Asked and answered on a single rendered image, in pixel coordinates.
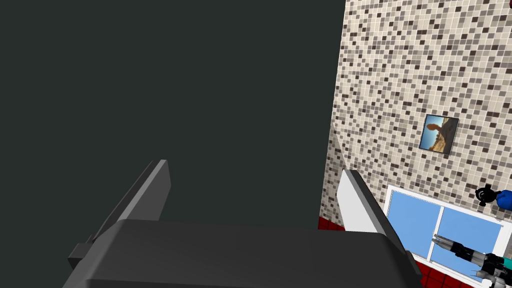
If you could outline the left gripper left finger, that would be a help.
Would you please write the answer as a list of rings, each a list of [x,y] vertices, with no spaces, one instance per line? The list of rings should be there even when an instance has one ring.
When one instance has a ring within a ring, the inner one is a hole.
[[[170,189],[168,160],[152,160],[89,240],[95,241],[121,220],[158,221]]]

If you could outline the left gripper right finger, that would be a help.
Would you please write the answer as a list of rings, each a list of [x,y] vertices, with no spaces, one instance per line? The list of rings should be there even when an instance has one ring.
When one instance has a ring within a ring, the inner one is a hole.
[[[398,234],[357,170],[342,171],[336,197],[347,231],[380,233],[398,250],[405,250]]]

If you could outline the white framed window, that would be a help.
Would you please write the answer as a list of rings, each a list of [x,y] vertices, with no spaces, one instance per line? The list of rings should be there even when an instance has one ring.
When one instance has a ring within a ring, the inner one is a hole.
[[[392,185],[387,187],[382,209],[415,261],[434,270],[434,283],[460,281],[473,288],[491,285],[475,276],[476,264],[435,244],[435,235],[512,259],[512,223],[503,219]]]

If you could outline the dark grey door leaf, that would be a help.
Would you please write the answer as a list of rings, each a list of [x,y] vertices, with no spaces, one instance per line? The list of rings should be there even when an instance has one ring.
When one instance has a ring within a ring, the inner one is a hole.
[[[0,0],[0,288],[62,288],[152,160],[161,218],[315,229],[345,0]]]

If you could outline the framed desert landscape picture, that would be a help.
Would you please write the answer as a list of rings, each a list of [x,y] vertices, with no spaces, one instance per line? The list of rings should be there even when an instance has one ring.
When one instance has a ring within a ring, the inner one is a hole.
[[[419,148],[450,155],[456,138],[459,119],[427,114],[422,126]]]

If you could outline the black and grey pointed object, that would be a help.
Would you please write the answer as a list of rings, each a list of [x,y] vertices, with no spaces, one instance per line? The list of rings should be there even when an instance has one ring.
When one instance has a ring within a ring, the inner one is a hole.
[[[438,234],[433,235],[432,242],[457,258],[477,265],[479,270],[475,277],[490,281],[489,288],[512,288],[512,259],[470,249]]]

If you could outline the black and blue round object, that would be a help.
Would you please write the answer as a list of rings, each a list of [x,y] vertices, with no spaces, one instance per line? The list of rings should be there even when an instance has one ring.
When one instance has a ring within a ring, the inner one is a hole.
[[[482,188],[475,191],[475,197],[478,205],[485,207],[486,204],[496,201],[497,206],[501,209],[512,211],[512,190],[493,190],[490,184],[486,184]]]

